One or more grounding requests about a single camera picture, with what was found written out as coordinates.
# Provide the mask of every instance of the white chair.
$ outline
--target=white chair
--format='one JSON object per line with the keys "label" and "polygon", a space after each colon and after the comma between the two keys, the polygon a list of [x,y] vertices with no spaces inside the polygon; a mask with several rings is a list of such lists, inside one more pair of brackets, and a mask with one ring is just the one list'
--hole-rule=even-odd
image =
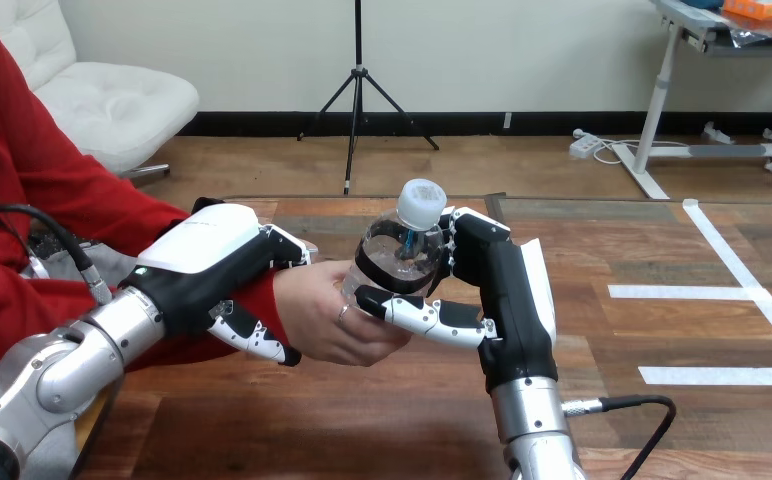
{"label": "white chair", "polygon": [[168,165],[135,168],[194,118],[189,82],[141,67],[77,62],[58,0],[0,0],[0,39],[59,128],[109,171],[136,177]]}

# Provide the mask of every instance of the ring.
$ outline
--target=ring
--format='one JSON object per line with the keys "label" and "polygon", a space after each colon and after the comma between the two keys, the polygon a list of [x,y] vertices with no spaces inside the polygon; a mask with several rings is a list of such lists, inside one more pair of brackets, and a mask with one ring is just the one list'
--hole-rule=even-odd
{"label": "ring", "polygon": [[343,323],[342,320],[344,320],[345,314],[348,313],[348,310],[350,310],[350,309],[351,309],[351,305],[347,304],[347,303],[345,304],[344,307],[342,307],[342,311],[339,312],[339,318],[336,319],[336,321],[339,323],[339,325],[341,325]]}

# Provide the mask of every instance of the white bottle cap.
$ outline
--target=white bottle cap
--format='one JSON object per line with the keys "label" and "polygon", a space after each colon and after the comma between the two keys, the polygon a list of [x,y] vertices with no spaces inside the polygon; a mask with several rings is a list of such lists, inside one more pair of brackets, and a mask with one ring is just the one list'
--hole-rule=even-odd
{"label": "white bottle cap", "polygon": [[439,223],[448,197],[442,187],[417,178],[404,185],[398,198],[398,218],[413,230],[423,232]]}

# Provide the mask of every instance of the silver robotic arm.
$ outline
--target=silver robotic arm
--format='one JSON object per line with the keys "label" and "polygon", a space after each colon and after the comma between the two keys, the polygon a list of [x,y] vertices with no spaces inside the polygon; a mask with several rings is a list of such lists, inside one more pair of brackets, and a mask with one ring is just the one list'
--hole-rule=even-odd
{"label": "silver robotic arm", "polygon": [[216,204],[175,226],[138,258],[111,301],[0,362],[0,480],[19,477],[53,429],[76,420],[105,386],[166,336],[209,331],[240,350],[294,365],[300,354],[229,300],[270,267],[310,263],[306,246],[253,210]]}

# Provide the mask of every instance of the orange box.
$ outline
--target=orange box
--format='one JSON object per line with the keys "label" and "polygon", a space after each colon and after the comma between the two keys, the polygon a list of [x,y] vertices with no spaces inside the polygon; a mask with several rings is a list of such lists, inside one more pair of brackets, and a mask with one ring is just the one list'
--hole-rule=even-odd
{"label": "orange box", "polygon": [[772,20],[772,0],[725,0],[724,10],[756,20]]}

